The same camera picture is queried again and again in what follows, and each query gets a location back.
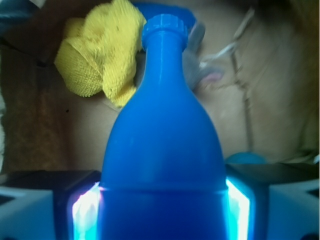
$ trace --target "led light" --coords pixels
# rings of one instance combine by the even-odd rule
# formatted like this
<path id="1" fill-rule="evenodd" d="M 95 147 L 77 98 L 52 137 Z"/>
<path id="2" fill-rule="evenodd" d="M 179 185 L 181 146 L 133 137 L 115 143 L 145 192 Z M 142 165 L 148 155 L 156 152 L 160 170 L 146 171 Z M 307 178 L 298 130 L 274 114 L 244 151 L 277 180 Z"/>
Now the led light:
<path id="1" fill-rule="evenodd" d="M 229 179 L 228 186 L 230 206 L 230 231 L 235 240 L 247 240 L 249 230 L 250 200 Z"/>
<path id="2" fill-rule="evenodd" d="M 74 240 L 96 239 L 100 198 L 99 182 L 97 182 L 73 204 Z"/>
<path id="3" fill-rule="evenodd" d="M 226 185 L 228 186 L 231 239 L 247 240 L 250 200 L 229 179 L 226 180 Z M 96 239 L 100 199 L 99 182 L 97 182 L 73 204 L 74 240 Z"/>

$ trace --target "brown cardboard surface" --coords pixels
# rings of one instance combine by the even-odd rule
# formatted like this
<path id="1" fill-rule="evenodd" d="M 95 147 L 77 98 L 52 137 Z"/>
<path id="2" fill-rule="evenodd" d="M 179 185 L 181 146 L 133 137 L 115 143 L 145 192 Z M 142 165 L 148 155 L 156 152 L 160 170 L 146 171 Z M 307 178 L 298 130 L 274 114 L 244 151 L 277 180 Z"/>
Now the brown cardboard surface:
<path id="1" fill-rule="evenodd" d="M 248 10 L 224 1 L 156 2 L 190 7 L 206 24 L 202 56 L 229 44 Z M 280 162 L 300 156 L 301 150 L 319 152 L 319 38 L 292 21 L 276 6 L 257 11 L 239 41 L 240 70 L 234 73 L 230 59 L 221 59 L 224 78 L 195 91 L 214 122 L 225 157 L 254 151 Z M 38 29 L 37 34 L 44 32 Z M 21 39 L 26 35 L 25 30 L 17 33 Z M 33 49 L 14 37 L 12 44 L 27 54 L 1 50 L 7 104 L 4 169 L 100 170 L 120 110 L 103 93 L 82 98 L 69 92 L 54 66 L 37 67 L 29 55 L 50 62 L 57 46 L 55 42 L 48 50 L 44 46 L 51 45 L 43 41 L 40 48 L 33 43 Z"/>

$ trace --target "black panel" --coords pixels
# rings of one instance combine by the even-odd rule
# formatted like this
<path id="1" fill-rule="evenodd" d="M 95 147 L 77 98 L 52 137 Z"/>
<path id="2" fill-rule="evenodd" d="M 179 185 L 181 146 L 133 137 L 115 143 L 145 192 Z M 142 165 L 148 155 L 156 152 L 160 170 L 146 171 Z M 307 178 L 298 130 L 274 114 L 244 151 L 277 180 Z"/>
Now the black panel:
<path id="1" fill-rule="evenodd" d="M 8 202 L 10 202 L 10 201 L 12 201 L 14 199 L 15 198 L 12 197 L 12 196 L 2 196 L 2 195 L 0 195 L 0 206 L 5 204 L 5 203 L 8 203 Z"/>
<path id="2" fill-rule="evenodd" d="M 71 206 L 79 195 L 100 181 L 99 171 L 28 171 L 0 175 L 0 186 L 33 190 L 52 190 L 56 239 L 72 236 Z"/>
<path id="3" fill-rule="evenodd" d="M 318 164 L 227 164 L 227 175 L 239 179 L 254 193 L 256 212 L 253 239 L 267 239 L 269 186 L 319 179 Z M 313 192 L 319 197 L 319 190 Z"/>

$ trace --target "blue object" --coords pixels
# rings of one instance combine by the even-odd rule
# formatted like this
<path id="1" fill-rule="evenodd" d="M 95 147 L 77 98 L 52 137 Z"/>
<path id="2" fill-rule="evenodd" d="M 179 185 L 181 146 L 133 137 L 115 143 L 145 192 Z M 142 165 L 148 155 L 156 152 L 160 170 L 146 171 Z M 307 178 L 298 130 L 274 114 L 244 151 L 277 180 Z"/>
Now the blue object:
<path id="1" fill-rule="evenodd" d="M 193 13 L 184 7 L 158 3 L 133 3 L 133 5 L 139 9 L 147 21 L 156 15 L 170 14 L 180 18 L 188 29 L 192 29 L 197 21 Z"/>
<path id="2" fill-rule="evenodd" d="M 37 10 L 39 8 L 29 0 L 0 0 L 0 36 L 26 22 Z"/>
<path id="3" fill-rule="evenodd" d="M 208 114 L 185 82 L 187 39 L 173 15 L 144 26 L 144 78 L 106 147 L 100 240 L 229 239 L 224 159 Z"/>
<path id="4" fill-rule="evenodd" d="M 225 160 L 226 164 L 266 164 L 267 161 L 253 152 L 238 152 Z"/>

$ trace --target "glowing light strip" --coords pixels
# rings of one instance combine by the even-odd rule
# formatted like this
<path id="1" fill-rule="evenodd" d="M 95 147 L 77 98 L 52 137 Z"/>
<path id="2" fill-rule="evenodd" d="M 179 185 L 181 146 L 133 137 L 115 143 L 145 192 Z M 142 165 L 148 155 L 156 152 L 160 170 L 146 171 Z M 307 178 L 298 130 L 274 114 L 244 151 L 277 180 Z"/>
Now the glowing light strip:
<path id="1" fill-rule="evenodd" d="M 250 213 L 250 200 L 244 195 L 229 179 L 226 180 L 226 185 L 229 187 L 229 204 L 238 205 L 237 214 L 237 240 L 248 239 L 249 229 L 249 213 Z"/>

